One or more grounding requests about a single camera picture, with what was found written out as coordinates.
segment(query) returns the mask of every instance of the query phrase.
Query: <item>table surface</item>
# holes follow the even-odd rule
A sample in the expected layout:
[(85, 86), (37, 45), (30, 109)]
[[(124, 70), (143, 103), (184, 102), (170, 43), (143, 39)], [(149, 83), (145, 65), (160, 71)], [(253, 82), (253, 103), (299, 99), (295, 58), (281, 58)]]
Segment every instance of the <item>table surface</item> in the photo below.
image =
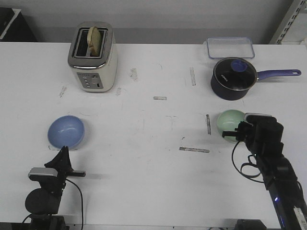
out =
[[(201, 227), (261, 219), (279, 227), (269, 192), (235, 171), (234, 143), (217, 132), (216, 119), (227, 109), (271, 114), (283, 124), (283, 153), (307, 191), (305, 46), (254, 45), (250, 62), (257, 71), (300, 69), (302, 75), (259, 81), (237, 101), (212, 91), (215, 61), (203, 45), (117, 44), (117, 76), (106, 93), (79, 88), (67, 64), (69, 47), (0, 43), (0, 221), (21, 222), (28, 215), (25, 198), (39, 184), (27, 174), (58, 153), (47, 131), (63, 115), (85, 124), (84, 140), (70, 157), (73, 169), (87, 175), (70, 179), (83, 192), (86, 224)], [(240, 144), (237, 164), (247, 155)], [(67, 223), (81, 222), (73, 185), (64, 190), (59, 214)]]

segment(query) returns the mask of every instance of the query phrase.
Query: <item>green bowl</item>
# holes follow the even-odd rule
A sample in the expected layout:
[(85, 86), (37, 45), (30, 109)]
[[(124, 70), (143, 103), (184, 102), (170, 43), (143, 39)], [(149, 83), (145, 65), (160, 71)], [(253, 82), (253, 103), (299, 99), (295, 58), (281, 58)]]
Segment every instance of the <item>green bowl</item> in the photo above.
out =
[[(235, 131), (241, 121), (244, 121), (245, 113), (239, 110), (226, 110), (217, 118), (216, 124), (220, 135), (223, 131)], [(224, 137), (226, 140), (236, 142), (235, 137)]]

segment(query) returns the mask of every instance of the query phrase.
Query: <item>light blue bowl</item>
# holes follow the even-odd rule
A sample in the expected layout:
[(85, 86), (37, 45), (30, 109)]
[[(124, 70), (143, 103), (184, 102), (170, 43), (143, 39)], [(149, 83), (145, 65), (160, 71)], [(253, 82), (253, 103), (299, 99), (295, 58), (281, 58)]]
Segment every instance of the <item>light blue bowl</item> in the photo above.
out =
[(76, 116), (62, 116), (55, 120), (48, 130), (49, 142), (58, 149), (75, 148), (84, 137), (84, 124)]

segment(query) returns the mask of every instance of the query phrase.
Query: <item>purple handle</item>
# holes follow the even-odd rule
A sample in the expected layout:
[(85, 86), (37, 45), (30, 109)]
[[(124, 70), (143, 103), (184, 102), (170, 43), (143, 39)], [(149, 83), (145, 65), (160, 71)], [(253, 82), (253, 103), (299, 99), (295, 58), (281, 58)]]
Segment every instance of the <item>purple handle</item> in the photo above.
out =
[(263, 80), (269, 77), (277, 76), (299, 76), (302, 72), (298, 69), (281, 69), (281, 70), (266, 70), (257, 72), (258, 80)]

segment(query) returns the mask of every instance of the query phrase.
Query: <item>toaster slot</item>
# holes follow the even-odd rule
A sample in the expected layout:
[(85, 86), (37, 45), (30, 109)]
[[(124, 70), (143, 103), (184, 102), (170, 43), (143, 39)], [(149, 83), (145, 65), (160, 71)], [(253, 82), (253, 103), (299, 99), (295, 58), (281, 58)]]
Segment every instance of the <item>toaster slot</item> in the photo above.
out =
[(74, 58), (101, 58), (104, 53), (105, 40), (107, 35), (106, 29), (99, 28), (98, 31), (102, 37), (102, 44), (100, 48), (99, 55), (94, 57), (91, 55), (90, 49), (87, 44), (87, 35), (89, 28), (82, 28), (79, 30), (77, 44), (74, 50)]

